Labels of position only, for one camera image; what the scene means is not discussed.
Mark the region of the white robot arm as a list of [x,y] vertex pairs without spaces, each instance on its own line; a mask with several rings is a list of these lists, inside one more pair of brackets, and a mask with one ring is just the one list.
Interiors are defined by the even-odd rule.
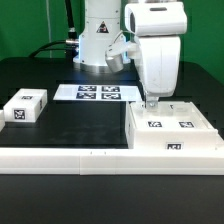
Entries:
[[85,0],[85,26],[74,62],[85,71],[121,71],[134,62],[147,107],[174,93],[187,31],[179,0]]

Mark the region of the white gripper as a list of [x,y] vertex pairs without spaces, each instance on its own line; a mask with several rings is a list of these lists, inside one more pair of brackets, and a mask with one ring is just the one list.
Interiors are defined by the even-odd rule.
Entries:
[[155,108],[159,97],[176,88],[181,41],[187,31],[182,2],[131,3],[125,6],[125,26],[137,45],[134,59],[143,86],[145,107]]

